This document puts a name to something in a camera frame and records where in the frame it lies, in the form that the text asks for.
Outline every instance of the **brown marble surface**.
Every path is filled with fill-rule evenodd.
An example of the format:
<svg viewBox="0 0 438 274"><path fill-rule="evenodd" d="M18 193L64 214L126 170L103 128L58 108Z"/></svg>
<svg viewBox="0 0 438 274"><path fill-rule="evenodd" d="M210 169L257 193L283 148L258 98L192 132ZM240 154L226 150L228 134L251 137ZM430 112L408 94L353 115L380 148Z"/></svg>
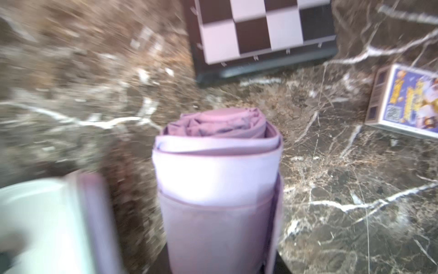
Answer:
<svg viewBox="0 0 438 274"><path fill-rule="evenodd" d="M294 274L436 273L438 147L363 126L376 70L438 69L435 0L333 0L340 53L199 89L178 0L0 3L1 185L101 171L124 263L164 244L151 146L180 113L259 107L285 137L279 252Z"/></svg>

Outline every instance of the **white object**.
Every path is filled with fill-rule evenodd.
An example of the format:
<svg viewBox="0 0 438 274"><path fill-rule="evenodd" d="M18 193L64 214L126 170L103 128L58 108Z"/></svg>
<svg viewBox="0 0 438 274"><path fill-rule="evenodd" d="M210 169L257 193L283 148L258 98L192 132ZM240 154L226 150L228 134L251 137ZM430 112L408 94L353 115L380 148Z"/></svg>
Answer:
<svg viewBox="0 0 438 274"><path fill-rule="evenodd" d="M120 274L122 262L103 178L73 172L0 189L6 274Z"/></svg>
<svg viewBox="0 0 438 274"><path fill-rule="evenodd" d="M0 189L0 249L18 249L6 274L95 273L79 196L71 187L47 178ZM22 242L8 240L11 235Z"/></svg>

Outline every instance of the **pink umbrella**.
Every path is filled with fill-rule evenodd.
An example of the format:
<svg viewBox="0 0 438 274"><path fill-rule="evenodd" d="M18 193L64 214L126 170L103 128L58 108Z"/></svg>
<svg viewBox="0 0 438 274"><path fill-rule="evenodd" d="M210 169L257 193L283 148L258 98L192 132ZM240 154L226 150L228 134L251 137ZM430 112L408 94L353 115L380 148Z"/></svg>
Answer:
<svg viewBox="0 0 438 274"><path fill-rule="evenodd" d="M258 109L183 114L153 162L173 274L271 274L283 139Z"/></svg>

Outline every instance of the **white marble vein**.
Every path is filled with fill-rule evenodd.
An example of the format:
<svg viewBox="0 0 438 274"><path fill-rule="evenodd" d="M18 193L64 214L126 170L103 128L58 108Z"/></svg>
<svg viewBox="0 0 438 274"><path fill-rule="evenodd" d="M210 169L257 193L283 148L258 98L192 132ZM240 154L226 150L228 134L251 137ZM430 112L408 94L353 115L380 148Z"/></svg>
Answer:
<svg viewBox="0 0 438 274"><path fill-rule="evenodd" d="M28 41L37 42L36 39L29 32L27 32L17 22L7 16L7 14L10 14L10 12L3 8L0 8L0 18L6 21L13 31L15 31L20 37Z"/></svg>
<svg viewBox="0 0 438 274"><path fill-rule="evenodd" d="M390 50L385 50L385 49L379 49L373 46L368 45L364 51L362 51L361 54L351 57L351 58L345 58L345 59L334 59L334 60L330 60L325 62L325 64L356 64L359 63L365 59L367 59L368 57L378 57L378 56L388 56L388 55L393 55L393 54L397 54L397 53L404 53L405 51L407 51L408 49L421 45L422 43L434 38L438 36L438 28L431 31L430 33L428 33L427 35L423 36L422 38L416 39L414 41L411 41L409 43L407 43L404 46L401 47L397 47L394 49L390 49Z"/></svg>
<svg viewBox="0 0 438 274"><path fill-rule="evenodd" d="M350 138L348 139L348 144L347 146L344 148L344 150L341 152L341 155L339 156L339 158L343 158L347 155L348 150L350 149L350 147L353 145L354 140L356 139L356 136L359 134L360 129L362 128L362 125L356 125L354 127L353 132L351 133Z"/></svg>
<svg viewBox="0 0 438 274"><path fill-rule="evenodd" d="M281 84L281 83L282 83L282 79L280 78L256 78L247 81L241 81L240 86L272 85L272 84Z"/></svg>
<svg viewBox="0 0 438 274"><path fill-rule="evenodd" d="M431 260L431 262L434 263L434 265L438 266L438 264L435 262L435 260L429 255L429 253L427 253L427 251L424 249L424 247L420 244L420 242L418 240L414 239L414 242L417 244L417 246L420 248L421 252L423 252L426 257Z"/></svg>
<svg viewBox="0 0 438 274"><path fill-rule="evenodd" d="M438 25L438 16L433 16L426 13L396 11L395 9L393 9L392 7L388 7L387 5L381 5L377 11L395 19L423 24Z"/></svg>
<svg viewBox="0 0 438 274"><path fill-rule="evenodd" d="M338 208L338 209L340 209L340 210L342 210L343 212L346 213L348 211L359 209L359 208L372 208L372 209L374 209L376 207L383 207L384 205L387 205L390 202L394 202L394 201L396 201L397 199L399 199L401 197L418 194L421 191L428 190L428 189L433 189L433 188L438 187L438 180L432 180L432 179L429 179L429 178L426 178L426 177L422 177L422 176L419 176L419 175L417 175L417 177L421 178L423 180L426 180L426 181L430 181L431 183L430 184L426 184L426 185L421 185L421 186L418 186L418 187L415 187L415 188L403 190L403 191L397 192L396 194L388 196L386 198L375 200L375 201L373 201L371 203L342 205L342 204L340 204L338 202L329 201L329 200L322 200L322 201L312 201L310 203L292 204L290 206L300 206L300 205L331 206L331 207Z"/></svg>
<svg viewBox="0 0 438 274"><path fill-rule="evenodd" d="M306 128L304 129L303 133L295 140L294 143L299 142L304 136L306 136L307 132L309 131L309 128L312 126L313 122L315 122L317 116L318 116L318 112L315 111L309 123L307 124Z"/></svg>
<svg viewBox="0 0 438 274"><path fill-rule="evenodd" d="M93 127L102 128L102 129L113 129L116 125L124 123L126 121L139 121L139 124L141 124L141 125L149 124L150 126L156 128L158 130L161 130L160 126L156 125L155 123L153 123L150 120L150 115L156 110L157 103L151 104L151 106L150 106L151 108L148 110L145 110L143 113L139 112L139 116L119 117L119 118L112 119L110 121L90 121L89 119L82 121L76 117L69 117L69 116L64 115L60 112L48 110L48 109L41 108L41 107L32 107L32 106L28 106L28 105L25 105L22 103L0 102L0 105L9 105L9 106L13 106L13 107L27 109L27 110L35 112L35 113L49 116L52 119L56 120L57 122L63 123L63 124L69 123L69 124L76 124L79 126L93 126Z"/></svg>

